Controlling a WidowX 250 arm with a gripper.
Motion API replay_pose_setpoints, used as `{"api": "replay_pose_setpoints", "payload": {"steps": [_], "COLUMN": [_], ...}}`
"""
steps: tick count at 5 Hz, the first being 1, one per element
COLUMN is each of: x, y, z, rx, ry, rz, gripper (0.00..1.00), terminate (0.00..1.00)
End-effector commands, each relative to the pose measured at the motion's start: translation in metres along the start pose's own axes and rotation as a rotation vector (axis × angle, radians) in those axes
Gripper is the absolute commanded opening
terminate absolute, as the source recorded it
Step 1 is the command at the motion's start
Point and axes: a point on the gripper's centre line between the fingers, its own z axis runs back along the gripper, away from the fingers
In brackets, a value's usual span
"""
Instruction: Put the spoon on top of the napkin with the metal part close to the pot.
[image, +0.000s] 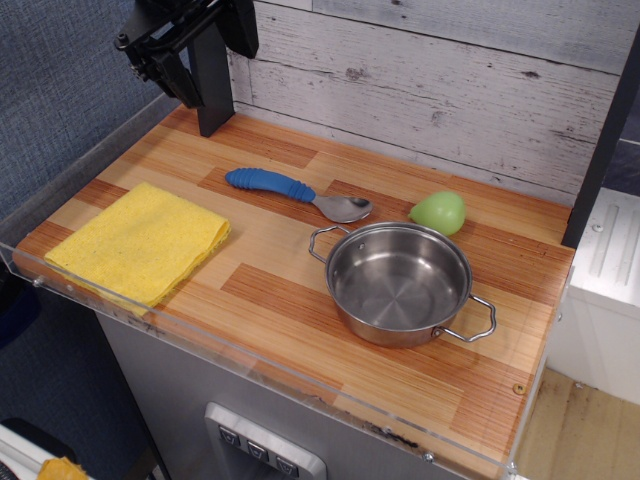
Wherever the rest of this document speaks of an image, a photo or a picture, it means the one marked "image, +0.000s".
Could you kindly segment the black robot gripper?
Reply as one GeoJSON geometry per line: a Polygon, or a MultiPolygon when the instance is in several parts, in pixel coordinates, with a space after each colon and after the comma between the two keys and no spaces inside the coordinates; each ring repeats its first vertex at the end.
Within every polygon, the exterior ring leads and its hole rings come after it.
{"type": "Polygon", "coordinates": [[[136,1],[114,44],[138,78],[197,109],[200,135],[210,137],[235,114],[226,47],[249,59],[259,49],[254,3],[136,1]],[[191,75],[180,52],[192,40],[191,75]]]}

